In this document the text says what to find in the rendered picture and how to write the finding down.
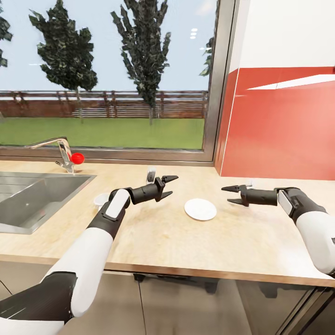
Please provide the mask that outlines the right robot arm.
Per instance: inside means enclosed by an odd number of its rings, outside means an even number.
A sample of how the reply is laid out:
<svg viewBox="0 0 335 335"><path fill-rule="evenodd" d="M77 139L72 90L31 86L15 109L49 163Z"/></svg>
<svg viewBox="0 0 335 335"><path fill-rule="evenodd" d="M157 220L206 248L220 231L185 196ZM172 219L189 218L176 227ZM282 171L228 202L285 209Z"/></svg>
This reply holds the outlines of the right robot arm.
<svg viewBox="0 0 335 335"><path fill-rule="evenodd" d="M226 199L233 204L281 205L300 232L314 267L335 279L335 218L298 188L259 190L251 180L244 185L222 187L239 193L238 199Z"/></svg>

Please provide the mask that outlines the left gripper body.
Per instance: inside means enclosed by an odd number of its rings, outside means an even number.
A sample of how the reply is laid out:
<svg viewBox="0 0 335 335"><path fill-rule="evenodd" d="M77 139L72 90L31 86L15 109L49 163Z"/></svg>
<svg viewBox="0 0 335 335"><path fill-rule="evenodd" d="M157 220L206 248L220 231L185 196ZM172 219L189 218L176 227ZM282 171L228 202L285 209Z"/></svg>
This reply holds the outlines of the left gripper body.
<svg viewBox="0 0 335 335"><path fill-rule="evenodd" d="M164 183L161 182L161 178L155 177L154 184L145 185L140 187L144 193L144 202L155 200L156 202L161 201L161 196L164 189Z"/></svg>

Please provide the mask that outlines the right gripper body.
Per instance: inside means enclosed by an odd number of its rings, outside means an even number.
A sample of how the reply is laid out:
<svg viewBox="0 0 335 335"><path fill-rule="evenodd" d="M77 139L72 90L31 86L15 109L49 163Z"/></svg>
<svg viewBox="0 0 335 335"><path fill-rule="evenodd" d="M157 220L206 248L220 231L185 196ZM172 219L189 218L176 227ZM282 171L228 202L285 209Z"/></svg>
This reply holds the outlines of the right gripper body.
<svg viewBox="0 0 335 335"><path fill-rule="evenodd" d="M241 186L241 199L245 206L249 206L249 204L260 204L264 205L264 191L259 189L247 189L246 185Z"/></svg>

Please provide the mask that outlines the saucer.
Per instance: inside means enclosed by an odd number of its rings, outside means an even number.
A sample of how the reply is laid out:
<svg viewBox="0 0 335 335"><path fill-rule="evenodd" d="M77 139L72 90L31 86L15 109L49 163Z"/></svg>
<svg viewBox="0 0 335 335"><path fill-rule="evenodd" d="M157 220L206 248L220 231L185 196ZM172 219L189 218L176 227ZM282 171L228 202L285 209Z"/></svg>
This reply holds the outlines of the saucer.
<svg viewBox="0 0 335 335"><path fill-rule="evenodd" d="M186 213L198 220L210 220L216 216L216 207L204 199L191 199L185 203Z"/></svg>

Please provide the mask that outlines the coffee cup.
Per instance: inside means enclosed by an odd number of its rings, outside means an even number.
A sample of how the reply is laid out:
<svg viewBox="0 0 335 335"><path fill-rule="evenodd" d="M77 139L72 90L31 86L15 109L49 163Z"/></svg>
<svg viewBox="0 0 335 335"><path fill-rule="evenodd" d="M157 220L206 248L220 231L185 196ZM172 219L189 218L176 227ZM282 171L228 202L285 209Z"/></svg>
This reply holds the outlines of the coffee cup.
<svg viewBox="0 0 335 335"><path fill-rule="evenodd" d="M96 206L98 211L100 211L103 205L108 201L110 194L111 193L104 193L104 194L100 194L97 197L95 197L94 205Z"/></svg>

